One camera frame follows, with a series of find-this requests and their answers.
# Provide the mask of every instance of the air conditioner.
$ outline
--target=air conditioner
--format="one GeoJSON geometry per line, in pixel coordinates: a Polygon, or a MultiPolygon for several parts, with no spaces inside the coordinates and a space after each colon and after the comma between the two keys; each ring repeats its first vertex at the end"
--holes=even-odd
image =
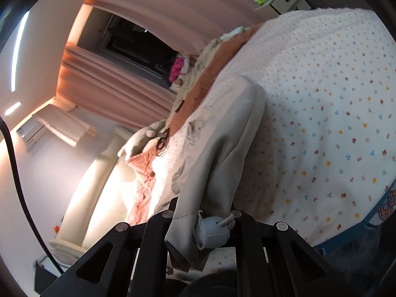
{"type": "Polygon", "coordinates": [[[46,132],[47,129],[44,125],[36,122],[33,118],[30,118],[17,129],[17,133],[22,137],[27,150],[31,149],[46,132]]]}

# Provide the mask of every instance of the gray carpet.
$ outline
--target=gray carpet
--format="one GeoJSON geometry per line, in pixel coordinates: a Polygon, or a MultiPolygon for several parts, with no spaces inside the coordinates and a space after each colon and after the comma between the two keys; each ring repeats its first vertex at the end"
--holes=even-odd
{"type": "Polygon", "coordinates": [[[353,285],[362,297],[371,297],[396,258],[396,253],[380,251],[381,227],[333,251],[325,260],[353,285]]]}

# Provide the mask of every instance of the white blanket with small flowers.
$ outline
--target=white blanket with small flowers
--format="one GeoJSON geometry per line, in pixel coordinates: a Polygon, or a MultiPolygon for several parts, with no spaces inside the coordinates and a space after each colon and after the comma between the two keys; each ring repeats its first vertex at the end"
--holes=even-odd
{"type": "Polygon", "coordinates": [[[152,196],[182,155],[188,122],[239,74],[263,86],[267,108],[236,208],[261,222],[285,221],[312,246],[359,223],[396,178],[395,57],[395,42],[369,10],[294,11],[267,21],[154,160],[152,196]]]}

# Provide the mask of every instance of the metal bolt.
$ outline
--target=metal bolt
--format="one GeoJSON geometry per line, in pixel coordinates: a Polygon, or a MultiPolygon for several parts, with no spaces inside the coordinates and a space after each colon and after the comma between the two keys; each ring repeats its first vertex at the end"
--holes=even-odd
{"type": "Polygon", "coordinates": [[[172,218],[173,217],[173,211],[172,210],[165,210],[164,212],[162,212],[162,216],[164,218],[172,218]]]}
{"type": "Polygon", "coordinates": [[[239,217],[242,216],[242,212],[239,211],[239,210],[232,210],[232,211],[231,211],[231,214],[234,215],[234,218],[239,218],[239,217]]]}
{"type": "Polygon", "coordinates": [[[118,232],[123,232],[126,229],[128,229],[129,224],[127,224],[126,222],[120,222],[116,225],[116,230],[118,232]]]}
{"type": "Polygon", "coordinates": [[[276,227],[278,228],[278,230],[281,230],[281,231],[286,231],[289,228],[288,224],[284,223],[284,222],[278,222],[276,224],[276,227]]]}

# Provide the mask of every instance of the headboard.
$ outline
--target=headboard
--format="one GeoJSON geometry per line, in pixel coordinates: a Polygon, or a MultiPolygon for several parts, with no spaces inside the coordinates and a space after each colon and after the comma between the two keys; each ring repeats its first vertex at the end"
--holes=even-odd
{"type": "Polygon", "coordinates": [[[135,172],[117,153],[131,136],[117,126],[107,149],[82,177],[56,238],[49,242],[57,253],[79,258],[115,225],[112,222],[125,219],[121,185],[133,182],[135,172]]]}

